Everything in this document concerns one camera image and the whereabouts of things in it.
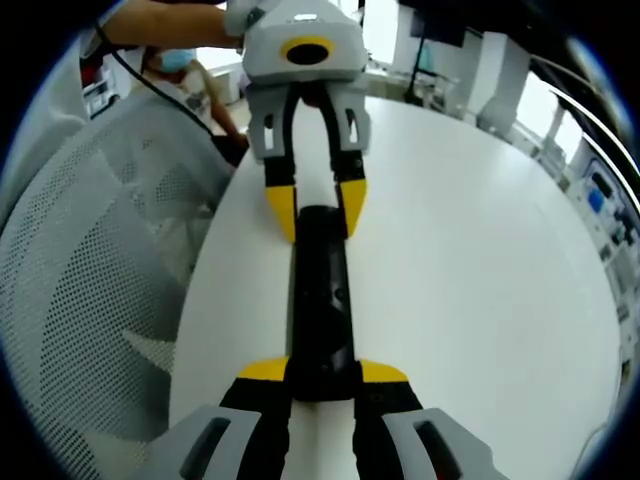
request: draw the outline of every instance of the gray mesh fabric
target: gray mesh fabric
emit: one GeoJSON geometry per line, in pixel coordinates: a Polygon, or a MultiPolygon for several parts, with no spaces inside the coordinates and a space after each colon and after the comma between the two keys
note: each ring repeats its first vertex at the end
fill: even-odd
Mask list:
{"type": "MultiPolygon", "coordinates": [[[[193,263],[197,248],[185,233],[167,249],[166,226],[187,232],[201,221],[230,173],[190,119],[136,92],[63,145],[2,232],[3,354],[73,478],[104,477],[104,465],[119,461],[97,461],[96,438],[140,445],[167,428],[170,377],[127,334],[175,340],[186,289],[176,263],[193,263]]],[[[124,451],[109,442],[103,451],[124,451]]]]}

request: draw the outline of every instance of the white wall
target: white wall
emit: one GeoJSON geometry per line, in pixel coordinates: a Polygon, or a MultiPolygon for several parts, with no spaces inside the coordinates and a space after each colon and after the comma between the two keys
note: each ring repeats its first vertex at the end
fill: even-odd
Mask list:
{"type": "Polygon", "coordinates": [[[571,168],[576,178],[584,176],[589,163],[591,163],[591,159],[594,157],[599,158],[584,138],[580,140],[578,150],[576,150],[575,155],[569,163],[569,168],[571,168]]]}
{"type": "Polygon", "coordinates": [[[231,48],[198,48],[198,61],[209,72],[217,72],[229,67],[235,67],[242,63],[242,55],[231,48]]]}
{"type": "Polygon", "coordinates": [[[396,0],[374,0],[365,7],[364,46],[376,62],[393,66],[399,7],[396,0]]]}
{"type": "Polygon", "coordinates": [[[503,33],[485,32],[465,121],[495,130],[504,138],[529,74],[530,55],[503,33]]]}
{"type": "MultiPolygon", "coordinates": [[[[461,109],[467,108],[476,71],[480,63],[481,49],[482,37],[471,32],[465,33],[463,47],[460,52],[456,52],[459,62],[457,77],[459,81],[451,94],[451,103],[454,104],[454,108],[458,106],[461,109]]],[[[459,117],[462,118],[463,115],[464,111],[460,111],[459,117]]]]}

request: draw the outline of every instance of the white table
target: white table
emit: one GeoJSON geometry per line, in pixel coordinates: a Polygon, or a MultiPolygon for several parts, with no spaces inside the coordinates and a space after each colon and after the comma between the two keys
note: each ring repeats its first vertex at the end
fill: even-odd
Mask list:
{"type": "MultiPolygon", "coordinates": [[[[367,109],[369,192],[347,244],[357,355],[408,374],[422,405],[486,442],[510,478],[565,478],[619,369],[614,302],[579,216],[515,148],[408,105],[367,109]]],[[[319,112],[300,106],[295,127],[301,205],[335,205],[319,112]]],[[[171,424],[219,402],[246,364],[285,354],[291,246],[263,186],[249,155],[207,235],[171,424]]],[[[294,407],[283,478],[357,478],[350,402],[294,407]]]]}

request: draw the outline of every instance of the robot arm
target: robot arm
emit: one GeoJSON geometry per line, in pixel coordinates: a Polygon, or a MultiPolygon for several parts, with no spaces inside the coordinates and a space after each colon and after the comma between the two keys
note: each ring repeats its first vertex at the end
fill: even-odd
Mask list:
{"type": "Polygon", "coordinates": [[[300,99],[311,99],[322,112],[344,237],[351,236],[366,194],[362,154],[370,138],[360,25],[327,0],[236,0],[227,11],[228,33],[244,33],[243,67],[251,80],[249,138],[264,163],[267,199],[285,236],[295,243],[292,128],[300,99]],[[266,141],[269,129],[272,145],[266,141]]]}
{"type": "Polygon", "coordinates": [[[360,480],[506,480],[486,444],[441,410],[423,410],[402,372],[356,359],[339,221],[331,207],[300,214],[290,357],[245,368],[220,406],[155,440],[133,480],[280,480],[294,399],[354,400],[360,480]]]}

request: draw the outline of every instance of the person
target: person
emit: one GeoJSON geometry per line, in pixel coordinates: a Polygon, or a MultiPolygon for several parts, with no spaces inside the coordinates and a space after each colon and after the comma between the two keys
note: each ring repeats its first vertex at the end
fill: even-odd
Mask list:
{"type": "MultiPolygon", "coordinates": [[[[125,0],[118,2],[97,23],[116,45],[237,48],[240,39],[227,35],[224,22],[224,10],[210,4],[125,0]]],[[[0,177],[0,231],[37,172],[65,140],[89,121],[82,98],[79,59],[99,44],[93,29],[82,32],[53,68],[27,110],[0,177]]]]}
{"type": "Polygon", "coordinates": [[[237,167],[247,149],[247,136],[238,131],[233,119],[218,98],[215,80],[197,60],[195,49],[147,47],[141,72],[145,78],[169,82],[184,95],[184,102],[207,126],[214,120],[226,133],[215,135],[215,144],[224,159],[237,167]]]}

